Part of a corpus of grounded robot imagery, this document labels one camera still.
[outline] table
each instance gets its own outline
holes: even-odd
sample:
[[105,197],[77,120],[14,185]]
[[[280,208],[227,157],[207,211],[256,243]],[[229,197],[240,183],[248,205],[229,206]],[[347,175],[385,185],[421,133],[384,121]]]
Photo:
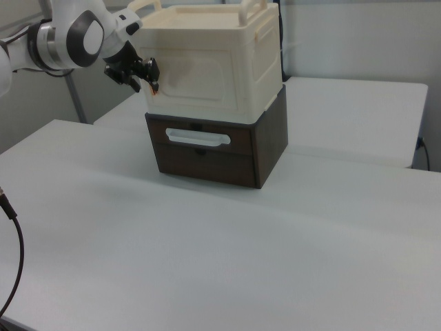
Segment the table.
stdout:
[[6,316],[36,331],[441,327],[438,173],[284,153],[252,190],[158,173],[142,132],[54,121],[0,183],[27,250]]
[[[412,165],[427,86],[292,77],[287,86],[288,151],[407,168]],[[94,124],[147,133],[143,93]]]

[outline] lid handle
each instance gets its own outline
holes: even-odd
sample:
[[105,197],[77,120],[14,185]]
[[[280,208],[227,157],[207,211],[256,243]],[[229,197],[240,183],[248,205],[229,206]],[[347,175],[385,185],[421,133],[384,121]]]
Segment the lid handle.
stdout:
[[145,6],[154,4],[154,9],[155,10],[161,10],[162,6],[161,6],[161,0],[134,0],[131,3],[129,3],[129,5],[127,6],[127,8],[129,8],[130,10],[136,12],[137,10],[140,10],[141,8],[144,8]]
[[254,6],[254,4],[258,2],[260,2],[260,10],[265,10],[268,8],[267,0],[242,0],[239,10],[239,26],[247,26],[248,12]]

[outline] drawer handle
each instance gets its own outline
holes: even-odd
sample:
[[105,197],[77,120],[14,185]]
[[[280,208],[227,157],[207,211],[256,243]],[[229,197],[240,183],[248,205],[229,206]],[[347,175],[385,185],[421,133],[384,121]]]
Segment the drawer handle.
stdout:
[[176,143],[190,143],[192,145],[217,147],[222,144],[229,145],[232,140],[226,134],[179,130],[168,128],[165,133],[170,141]]

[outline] dark brown drawer cabinet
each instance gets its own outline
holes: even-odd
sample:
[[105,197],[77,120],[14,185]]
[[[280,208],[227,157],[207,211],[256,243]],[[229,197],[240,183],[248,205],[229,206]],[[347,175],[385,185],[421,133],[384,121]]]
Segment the dark brown drawer cabinet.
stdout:
[[148,113],[145,118],[159,171],[168,174],[262,188],[288,144],[285,86],[251,125]]

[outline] black cable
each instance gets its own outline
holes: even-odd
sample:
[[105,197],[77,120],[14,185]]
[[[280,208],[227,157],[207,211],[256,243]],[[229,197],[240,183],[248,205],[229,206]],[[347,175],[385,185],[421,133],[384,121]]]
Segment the black cable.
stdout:
[[14,222],[15,228],[17,230],[17,234],[19,235],[19,242],[20,242],[20,262],[19,262],[19,270],[17,272],[17,277],[15,278],[14,287],[12,288],[11,293],[9,294],[8,300],[6,300],[6,303],[4,304],[3,308],[0,310],[0,318],[3,316],[5,311],[8,309],[8,306],[10,305],[12,299],[14,298],[15,292],[17,291],[17,288],[19,287],[20,279],[21,279],[21,273],[23,272],[23,262],[24,262],[24,256],[25,256],[25,246],[24,246],[24,240],[23,240],[23,233],[21,232],[20,223],[17,220],[17,214],[10,205],[8,198],[3,193],[3,190],[0,188],[0,206],[2,207],[3,211],[6,213],[6,215],[9,217],[10,220]]
[[424,148],[424,151],[426,152],[427,171],[430,171],[429,151],[427,150],[427,146],[424,140],[421,142],[421,146]]
[[71,69],[71,70],[69,70],[69,72],[66,72],[65,74],[52,74],[51,72],[48,72],[48,71],[35,70],[35,69],[29,69],[29,68],[23,68],[23,69],[20,69],[20,70],[31,71],[31,72],[45,72],[49,76],[55,77],[55,78],[62,78],[62,77],[69,76],[70,74],[72,74],[75,71],[75,69]]
[[65,74],[52,74],[48,71],[45,71],[46,74],[48,74],[51,77],[55,77],[55,78],[62,78],[62,77],[66,77],[69,76],[70,74],[72,74],[74,72],[75,69],[71,69],[68,72],[66,72]]
[[6,45],[9,45],[10,43],[13,43],[14,41],[16,41],[17,39],[20,39],[22,36],[27,35],[29,29],[24,30],[22,33],[18,34],[17,36],[15,36],[12,39],[9,39],[8,41],[5,41]]

